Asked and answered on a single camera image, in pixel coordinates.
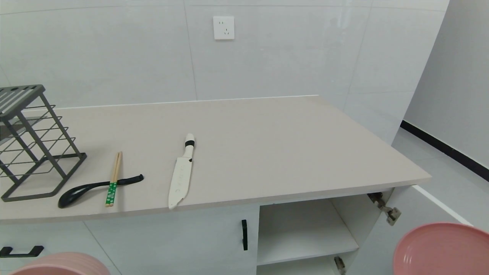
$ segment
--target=black cabinet handle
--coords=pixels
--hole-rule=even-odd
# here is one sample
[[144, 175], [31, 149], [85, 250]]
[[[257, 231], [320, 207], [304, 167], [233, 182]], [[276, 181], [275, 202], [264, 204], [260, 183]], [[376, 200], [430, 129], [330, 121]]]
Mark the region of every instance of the black cabinet handle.
[[241, 220], [241, 226], [243, 227], [243, 250], [248, 250], [248, 224], [246, 220]]
[[10, 246], [2, 247], [0, 250], [0, 258], [33, 258], [39, 256], [41, 252], [44, 250], [44, 246], [34, 246], [31, 249], [31, 252], [27, 254], [10, 254], [13, 248]]

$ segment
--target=countertop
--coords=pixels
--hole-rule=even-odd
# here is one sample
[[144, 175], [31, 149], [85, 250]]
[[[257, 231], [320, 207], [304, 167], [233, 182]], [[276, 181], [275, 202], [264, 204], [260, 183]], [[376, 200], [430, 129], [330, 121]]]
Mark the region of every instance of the countertop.
[[[236, 99], [55, 109], [88, 158], [51, 198], [0, 202], [0, 224], [85, 220], [169, 211], [168, 191], [187, 133], [196, 146], [187, 197], [175, 210], [307, 200], [422, 183], [430, 175], [320, 96]], [[115, 154], [120, 178], [145, 180], [107, 188], [59, 209], [59, 197], [108, 181]], [[14, 195], [49, 191], [56, 174], [33, 175]], [[0, 192], [11, 185], [1, 178]]]

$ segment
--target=electrical outlet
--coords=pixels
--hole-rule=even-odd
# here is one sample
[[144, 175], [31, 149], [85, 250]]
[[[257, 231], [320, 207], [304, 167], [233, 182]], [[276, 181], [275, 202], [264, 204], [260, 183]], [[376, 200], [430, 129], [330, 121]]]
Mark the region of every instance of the electrical outlet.
[[215, 40], [234, 39], [234, 16], [214, 16], [212, 21]]

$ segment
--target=wall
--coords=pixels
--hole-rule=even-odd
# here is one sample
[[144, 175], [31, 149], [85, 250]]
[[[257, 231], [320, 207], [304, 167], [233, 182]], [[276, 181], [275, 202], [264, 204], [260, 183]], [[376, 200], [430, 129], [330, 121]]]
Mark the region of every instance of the wall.
[[[0, 86], [58, 107], [319, 94], [391, 143], [448, 0], [0, 0]], [[214, 41], [212, 16], [235, 16]]]
[[489, 168], [489, 1], [452, 0], [406, 121]]

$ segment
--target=white knife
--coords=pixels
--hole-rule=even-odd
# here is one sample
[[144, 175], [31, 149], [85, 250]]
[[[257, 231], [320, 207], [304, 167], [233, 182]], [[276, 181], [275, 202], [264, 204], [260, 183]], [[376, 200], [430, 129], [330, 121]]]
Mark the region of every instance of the white knife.
[[194, 152], [195, 138], [187, 134], [185, 138], [185, 153], [177, 158], [173, 171], [170, 193], [168, 193], [168, 208], [174, 209], [177, 204], [187, 196], [190, 174], [192, 173], [192, 154]]

